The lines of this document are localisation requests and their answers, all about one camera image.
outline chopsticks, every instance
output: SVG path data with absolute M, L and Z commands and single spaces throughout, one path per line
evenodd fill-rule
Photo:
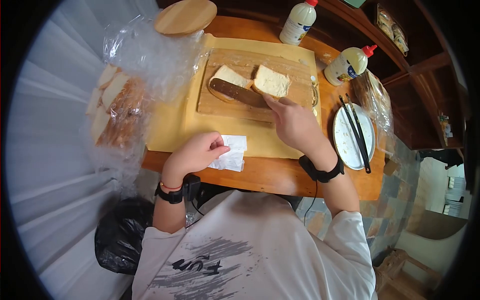
M 355 139 L 357 140 L 357 145 L 359 147 L 360 154 L 361 154 L 361 157 L 363 159 L 363 165 L 365 166 L 365 172 L 367 174 L 370 174 L 372 172 L 372 170 L 370 169 L 367 146 L 365 144 L 365 138 L 363 137 L 363 132 L 362 132 L 362 129 L 361 129 L 361 126 L 360 126 L 360 121 L 358 119 L 357 112 L 353 108 L 353 104 L 352 104 L 352 101 L 350 100 L 350 97 L 348 96 L 348 94 L 345 94 L 345 95 L 347 96 L 349 105 L 350 105 L 350 107 L 352 109 L 352 112 L 353 112 L 353 116 L 355 117 L 355 122 L 357 122 L 357 126 L 358 126 L 358 129 L 359 129 L 358 131 L 357 131 L 357 128 L 355 127 L 355 124 L 353 123 L 352 117 L 350 116 L 350 112 L 348 111 L 347 106 L 345 105 L 345 102 L 343 102 L 343 97 L 341 95 L 338 96 L 338 97 L 340 98 L 340 102 L 342 102 L 342 106 L 343 106 L 343 109 L 345 110 L 345 114 L 347 115 L 348 122 L 350 123 L 350 126 L 352 127 L 352 130 L 353 130 L 353 134 L 355 135 Z

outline white paper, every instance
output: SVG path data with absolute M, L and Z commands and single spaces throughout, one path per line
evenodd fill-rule
M 208 167 L 219 170 L 232 170 L 240 172 L 243 170 L 243 152 L 247 150 L 247 137 L 245 135 L 222 135 L 225 146 L 230 151 L 220 155 Z

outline black watch strap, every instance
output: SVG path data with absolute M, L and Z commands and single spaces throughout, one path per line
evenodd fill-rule
M 192 201 L 200 189 L 200 177 L 193 174 L 187 175 L 183 179 L 181 188 L 176 192 L 165 193 L 160 187 L 161 184 L 159 182 L 156 186 L 155 196 L 160 196 L 160 198 L 171 204 L 180 203 L 182 198 L 185 198 L 185 201 Z
M 159 182 L 158 185 L 156 186 L 155 196 L 160 196 L 160 198 L 162 198 L 165 201 L 170 202 L 171 204 L 177 204 L 177 203 L 180 203 L 182 201 L 183 185 L 178 191 L 169 192 L 169 193 L 166 193 L 166 192 L 162 191 L 162 189 L 160 187 L 161 187 L 161 185 L 160 185 L 160 182 Z
M 345 171 L 343 170 L 343 161 L 338 154 L 336 156 L 338 158 L 336 166 L 329 172 L 317 170 L 313 162 L 305 155 L 299 158 L 299 163 L 313 181 L 318 180 L 320 182 L 327 183 L 332 178 L 335 178 L 339 173 L 342 175 L 345 174 Z

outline wrist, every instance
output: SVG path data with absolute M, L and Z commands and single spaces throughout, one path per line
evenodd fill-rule
M 319 171 L 330 172 L 337 164 L 338 157 L 328 139 L 326 141 L 304 153 L 313 163 L 315 169 Z
M 160 188 L 165 193 L 176 192 L 181 189 L 184 177 L 185 174 L 182 174 L 181 172 L 175 172 L 175 170 L 164 167 L 161 179 L 163 185 L 161 185 Z

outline brown knife blade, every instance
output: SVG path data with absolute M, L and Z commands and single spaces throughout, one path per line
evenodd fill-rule
M 230 82 L 220 78 L 212 79 L 210 82 L 210 88 L 235 100 L 238 100 L 241 103 L 245 103 L 256 108 L 271 109 L 265 102 L 262 95 L 247 90 L 241 86 L 231 84 Z

